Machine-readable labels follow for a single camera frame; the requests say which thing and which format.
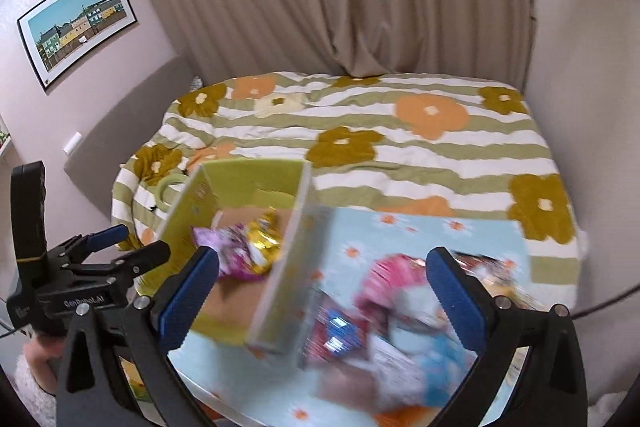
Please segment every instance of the cardboard box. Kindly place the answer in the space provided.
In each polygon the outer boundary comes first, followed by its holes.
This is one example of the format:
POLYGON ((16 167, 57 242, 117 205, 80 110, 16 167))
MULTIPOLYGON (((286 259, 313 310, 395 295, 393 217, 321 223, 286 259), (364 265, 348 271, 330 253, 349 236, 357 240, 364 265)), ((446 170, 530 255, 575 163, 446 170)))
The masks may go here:
POLYGON ((279 210, 286 228, 281 257, 268 278, 216 283, 192 329, 220 343, 285 353, 300 331, 299 311, 310 297, 310 281, 322 253, 306 233, 318 208, 306 161, 237 158, 201 164, 159 230, 171 258, 141 277, 139 292, 152 295, 187 263, 196 251, 193 227, 210 227, 219 210, 225 220, 219 226, 226 220, 236 223, 239 217, 249 222, 270 206, 279 210))

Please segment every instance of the person's hand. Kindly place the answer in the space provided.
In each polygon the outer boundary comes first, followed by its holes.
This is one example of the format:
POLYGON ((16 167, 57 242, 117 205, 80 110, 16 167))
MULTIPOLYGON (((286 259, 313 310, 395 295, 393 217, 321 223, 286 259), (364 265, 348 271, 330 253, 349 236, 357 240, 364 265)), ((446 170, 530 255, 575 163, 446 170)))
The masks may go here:
POLYGON ((37 333, 24 345, 24 358, 33 378, 46 393, 56 394, 58 379, 49 367, 49 360, 60 359, 64 347, 63 337, 50 337, 43 333, 37 333))

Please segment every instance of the blue gripper pad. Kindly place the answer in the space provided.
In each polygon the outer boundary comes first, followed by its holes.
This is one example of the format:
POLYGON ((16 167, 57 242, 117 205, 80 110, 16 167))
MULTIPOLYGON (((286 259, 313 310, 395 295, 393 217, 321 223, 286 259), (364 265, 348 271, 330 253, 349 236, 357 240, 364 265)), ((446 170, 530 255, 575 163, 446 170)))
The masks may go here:
POLYGON ((426 270, 429 284, 462 345, 465 349, 475 351, 478 356, 484 353, 487 341, 486 316, 474 300, 474 292, 468 287, 472 278, 463 272, 444 248, 434 248, 429 252, 426 270))
POLYGON ((129 237, 129 229, 126 225, 116 225, 110 229, 90 235, 86 240, 86 251, 97 252, 107 247, 112 247, 116 243, 126 240, 129 237))
POLYGON ((178 349, 184 342, 191 324, 218 279, 219 269, 216 251, 200 247, 180 273, 167 279, 156 293, 154 299, 158 304, 161 304, 163 296, 159 294, 168 297, 158 316, 157 326, 159 346, 164 353, 178 349), (162 291, 165 285, 170 288, 172 296, 162 291))

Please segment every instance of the screw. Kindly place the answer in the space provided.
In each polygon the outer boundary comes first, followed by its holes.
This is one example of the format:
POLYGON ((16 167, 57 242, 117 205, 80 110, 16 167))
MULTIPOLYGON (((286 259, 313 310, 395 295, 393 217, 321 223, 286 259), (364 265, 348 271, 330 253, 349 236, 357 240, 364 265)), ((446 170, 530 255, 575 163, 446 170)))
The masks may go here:
POLYGON ((567 308, 564 304, 556 304, 554 306, 554 313, 558 317, 566 317, 569 314, 569 308, 567 308))
POLYGON ((498 295, 495 298, 495 305, 498 306, 501 310, 508 310, 511 308, 511 299, 505 297, 504 295, 498 295))
POLYGON ((89 312, 90 308, 91 306, 89 306, 89 304, 87 304, 86 302, 81 302, 76 308, 76 314, 82 317, 82 315, 86 315, 89 312))
POLYGON ((134 299, 133 307, 137 310, 143 310, 147 306, 149 306, 150 302, 151 302, 151 299, 149 297, 147 297, 146 295, 141 295, 134 299))

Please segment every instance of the wall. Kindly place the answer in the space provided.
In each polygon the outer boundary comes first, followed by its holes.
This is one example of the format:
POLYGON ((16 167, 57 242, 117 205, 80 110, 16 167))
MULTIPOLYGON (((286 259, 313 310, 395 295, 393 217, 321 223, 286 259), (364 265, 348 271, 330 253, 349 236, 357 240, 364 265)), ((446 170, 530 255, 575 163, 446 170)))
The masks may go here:
MULTIPOLYGON (((589 234, 578 309, 640 282, 640 0, 535 0, 527 100, 589 234)), ((593 399, 640 371, 640 295, 576 323, 593 399)))
POLYGON ((33 73, 16 21, 41 0, 0 0, 0 114, 14 138, 0 164, 0 296, 14 279, 9 212, 10 167, 43 160, 49 245, 109 226, 62 170, 62 147, 87 132, 146 76, 175 54, 150 0, 129 0, 138 23, 92 50, 45 94, 33 73))
MULTIPOLYGON (((6 306, 0 301, 0 335, 13 329, 6 306)), ((6 375, 12 375, 15 372, 15 364, 22 352, 22 346, 28 341, 29 337, 21 331, 0 339, 0 365, 6 375)))

